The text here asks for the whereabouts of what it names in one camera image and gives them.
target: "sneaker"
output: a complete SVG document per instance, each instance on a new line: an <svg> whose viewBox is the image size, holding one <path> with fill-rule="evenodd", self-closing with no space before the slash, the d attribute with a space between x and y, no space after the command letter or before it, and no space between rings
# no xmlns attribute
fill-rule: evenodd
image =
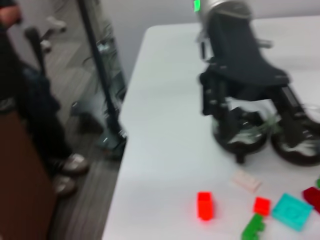
<svg viewBox="0 0 320 240"><path fill-rule="evenodd" d="M60 198L66 198L77 191L76 182L68 176L56 175L52 185L55 194Z"/></svg>
<svg viewBox="0 0 320 240"><path fill-rule="evenodd" d="M81 175L88 170L88 161L82 155L74 153L65 160L61 172L67 175Z"/></svg>

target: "brown cabinet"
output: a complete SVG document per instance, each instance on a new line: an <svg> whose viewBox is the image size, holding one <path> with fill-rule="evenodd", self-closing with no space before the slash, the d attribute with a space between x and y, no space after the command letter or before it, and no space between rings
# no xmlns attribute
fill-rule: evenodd
<svg viewBox="0 0 320 240"><path fill-rule="evenodd" d="M45 240L55 203L51 181L18 114L0 115L2 239Z"/></svg>

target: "white lego brick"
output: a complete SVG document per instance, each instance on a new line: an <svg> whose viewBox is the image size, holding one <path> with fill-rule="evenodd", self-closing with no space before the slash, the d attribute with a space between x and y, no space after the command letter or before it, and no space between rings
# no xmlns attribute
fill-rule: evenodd
<svg viewBox="0 0 320 240"><path fill-rule="evenodd" d="M262 184L260 180L256 179L243 170L238 170L232 177L232 181L251 193L257 191L257 189Z"/></svg>

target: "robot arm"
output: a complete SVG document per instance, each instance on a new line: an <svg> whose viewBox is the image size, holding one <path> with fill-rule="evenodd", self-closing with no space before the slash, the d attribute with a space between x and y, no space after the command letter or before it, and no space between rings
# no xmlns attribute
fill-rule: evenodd
<svg viewBox="0 0 320 240"><path fill-rule="evenodd" d="M238 163L244 163L245 155L261 148L269 133L253 131L264 124L258 112L229 110L226 98L251 102L270 99L279 116L277 131L271 134L277 153L295 164L319 164L320 124L307 117L289 87L286 72L261 55L259 46L270 44L256 39L248 5L239 0L195 1L194 10L214 55L200 75L202 112L217 122L213 134L218 143L234 153Z"/></svg>

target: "green lego brick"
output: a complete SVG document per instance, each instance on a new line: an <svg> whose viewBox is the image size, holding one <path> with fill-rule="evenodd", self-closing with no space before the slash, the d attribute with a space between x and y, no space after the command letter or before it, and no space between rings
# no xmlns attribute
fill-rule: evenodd
<svg viewBox="0 0 320 240"><path fill-rule="evenodd" d="M265 230L266 225L262 222L264 217L260 214L255 214L246 226L241 235L241 240L259 240L259 232Z"/></svg>

